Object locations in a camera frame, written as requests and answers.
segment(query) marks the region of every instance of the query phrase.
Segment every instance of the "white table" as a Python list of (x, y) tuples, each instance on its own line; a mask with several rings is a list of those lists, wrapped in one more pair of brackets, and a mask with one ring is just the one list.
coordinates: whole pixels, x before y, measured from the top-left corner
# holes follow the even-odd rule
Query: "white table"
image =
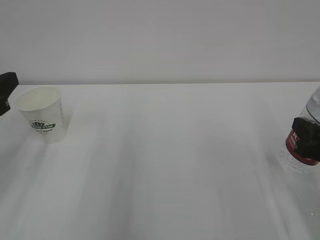
[(1, 240), (309, 240), (320, 171), (277, 154), (310, 83), (58, 85), (62, 142), (0, 117)]

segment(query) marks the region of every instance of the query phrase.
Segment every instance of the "bottle label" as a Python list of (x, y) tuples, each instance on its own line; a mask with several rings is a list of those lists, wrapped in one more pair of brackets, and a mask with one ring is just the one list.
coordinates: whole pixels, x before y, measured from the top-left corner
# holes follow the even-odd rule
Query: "bottle label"
[(289, 153), (294, 156), (298, 161), (301, 163), (307, 164), (307, 165), (317, 165), (319, 162), (316, 160), (313, 160), (311, 158), (304, 158), (300, 156), (298, 153), (295, 152), (295, 149), (297, 148), (297, 142), (300, 140), (298, 135), (294, 130), (292, 130), (288, 136), (288, 138), (285, 141), (286, 148), (288, 149)]

